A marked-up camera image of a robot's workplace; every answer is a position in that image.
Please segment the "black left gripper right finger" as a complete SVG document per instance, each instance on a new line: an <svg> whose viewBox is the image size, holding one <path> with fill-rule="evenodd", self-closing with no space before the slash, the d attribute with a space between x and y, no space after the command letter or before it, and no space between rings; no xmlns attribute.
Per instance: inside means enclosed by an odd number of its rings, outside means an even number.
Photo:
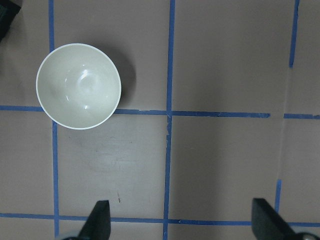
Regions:
<svg viewBox="0 0 320 240"><path fill-rule="evenodd" d="M264 198L253 198L251 229L256 240L289 240L296 233Z"/></svg>

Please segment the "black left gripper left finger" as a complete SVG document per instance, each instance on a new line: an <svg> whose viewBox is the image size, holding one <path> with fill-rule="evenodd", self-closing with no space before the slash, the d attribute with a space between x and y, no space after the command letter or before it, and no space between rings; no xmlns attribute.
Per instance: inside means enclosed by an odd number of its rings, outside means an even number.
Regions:
<svg viewBox="0 0 320 240"><path fill-rule="evenodd" d="M108 240L111 235L111 215L108 200L96 202L80 230L78 240Z"/></svg>

